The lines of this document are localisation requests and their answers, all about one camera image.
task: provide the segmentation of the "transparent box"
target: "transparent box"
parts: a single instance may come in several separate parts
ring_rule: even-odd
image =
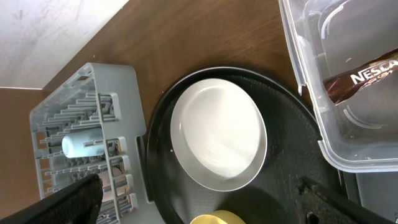
[[[334,105],[323,80],[398,48],[396,0],[280,0],[298,90],[307,86],[325,159],[347,172],[398,171],[398,74]]]

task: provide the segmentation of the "round black tray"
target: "round black tray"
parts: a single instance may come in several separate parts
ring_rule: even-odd
[[[192,180],[173,152],[170,120],[183,91],[206,78],[240,86],[259,108],[267,129],[266,161],[258,176],[234,192],[215,192]],[[291,91],[263,73],[217,66],[193,72],[162,96],[151,118],[146,152],[150,193],[166,223],[190,223],[215,210],[228,210],[247,224],[298,223],[297,180],[307,176],[339,192],[338,172],[324,160],[319,130],[310,110]]]

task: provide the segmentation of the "wooden table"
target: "wooden table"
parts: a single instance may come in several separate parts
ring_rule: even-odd
[[[136,69],[147,124],[162,92],[205,66],[252,66],[297,89],[277,0],[130,0],[45,92],[86,62]]]

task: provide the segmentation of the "dish rack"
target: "dish rack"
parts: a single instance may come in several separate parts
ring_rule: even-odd
[[[40,198],[89,175],[107,171],[113,200],[103,202],[97,223],[164,223],[148,200],[140,151],[146,124],[135,70],[127,65],[86,63],[30,112]],[[101,128],[102,156],[67,158],[61,142],[68,133]],[[112,167],[122,171],[115,177]],[[125,187],[118,195],[116,189]]]

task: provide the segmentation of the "yellow object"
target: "yellow object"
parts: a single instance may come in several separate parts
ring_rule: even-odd
[[[245,222],[232,212],[218,210],[211,214],[199,215],[191,224],[245,224]]]

